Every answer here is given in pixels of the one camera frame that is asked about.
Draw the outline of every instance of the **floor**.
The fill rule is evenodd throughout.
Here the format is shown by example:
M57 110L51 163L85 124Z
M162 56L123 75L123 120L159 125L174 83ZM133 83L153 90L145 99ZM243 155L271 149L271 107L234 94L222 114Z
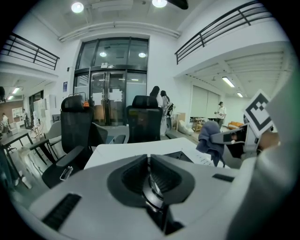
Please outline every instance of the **floor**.
M198 144L199 132L193 133L191 136L188 136L183 133L177 132L175 129L172 129L169 133L173 134L176 137L185 137L193 143ZM167 139L169 138L166 136L161 137L161 140ZM49 189L43 183L41 179L41 173L52 163L45 157L45 155L41 151L39 152L42 155L43 159L45 159L47 165L45 165L42 162L42 160L37 156L37 154L34 151L29 151L28 146L30 145L30 142L27 138L23 138L22 143L24 144L24 147L21 146L19 141L11 144L11 147L17 148L17 150L13 150L11 156L17 169L19 171L22 171L22 175L26 177L26 180L31 186L31 188L26 188L26 186L21 181L19 181L17 186L15 186L14 190L11 191L10 194L14 198L14 200L18 201L25 208L29 208L29 206L35 199L37 199ZM56 144L54 146L54 150L59 158L65 154L62 150L61 143ZM225 147L223 157L226 164L229 167L237 169L240 168L241 160L233 158L227 147Z

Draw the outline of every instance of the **black hair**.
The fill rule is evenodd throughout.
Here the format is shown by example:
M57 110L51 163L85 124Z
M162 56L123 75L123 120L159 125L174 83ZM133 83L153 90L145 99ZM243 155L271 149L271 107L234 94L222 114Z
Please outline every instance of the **black hair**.
M157 97L159 94L159 87L158 86L155 86L153 89L152 89L152 92L149 94L149 96L151 97Z
M163 97L163 96L166 96L167 97L167 99L168 99L168 101L170 101L170 98L167 96L167 93L164 91L164 90L162 90L161 92L160 92L160 95Z

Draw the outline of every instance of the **woman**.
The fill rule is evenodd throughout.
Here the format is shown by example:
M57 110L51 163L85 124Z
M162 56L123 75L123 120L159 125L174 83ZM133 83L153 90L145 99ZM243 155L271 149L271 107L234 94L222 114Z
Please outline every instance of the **woman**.
M162 97L159 95L159 87L158 87L158 86L155 86L155 87L152 89L152 92L150 93L150 96L156 98L159 107L162 107L162 106L163 106L163 99L162 99Z
M163 117L162 117L161 123L160 123L160 135L165 136L165 132L167 129L167 113L168 113L168 109L169 109L169 106L171 105L171 103L170 103L170 98L167 96L167 93L165 91L161 91L160 95L163 100L163 104L162 104Z

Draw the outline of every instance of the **white table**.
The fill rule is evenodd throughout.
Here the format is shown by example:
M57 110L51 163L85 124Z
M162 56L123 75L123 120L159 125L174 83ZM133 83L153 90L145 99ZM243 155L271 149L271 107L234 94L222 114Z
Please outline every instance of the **white table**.
M182 151L189 159L196 164L213 165L210 155L201 153L196 150L196 144L188 139L175 138L169 140L128 143L128 144L101 144L97 146L94 153L90 157L84 169L107 164L123 158L129 158L142 154L169 154Z

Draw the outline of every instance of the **black mesh chair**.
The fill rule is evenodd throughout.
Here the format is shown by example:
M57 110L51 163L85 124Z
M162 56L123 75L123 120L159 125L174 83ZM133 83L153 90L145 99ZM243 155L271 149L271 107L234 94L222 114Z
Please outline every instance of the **black mesh chair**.
M132 106L127 107L128 143L159 141L162 116L163 110L158 106L156 98L136 96Z
M52 159L53 164L43 173L42 179L50 188L63 181L61 178L64 178L64 171L73 175L82 170L93 153L91 146L98 146L106 141L107 132L99 132L92 125L94 110L83 107L81 98L81 95L71 96L61 103L61 145L67 155L56 162ZM43 144L47 141L48 139L37 142L30 149L40 147L44 152L46 150Z

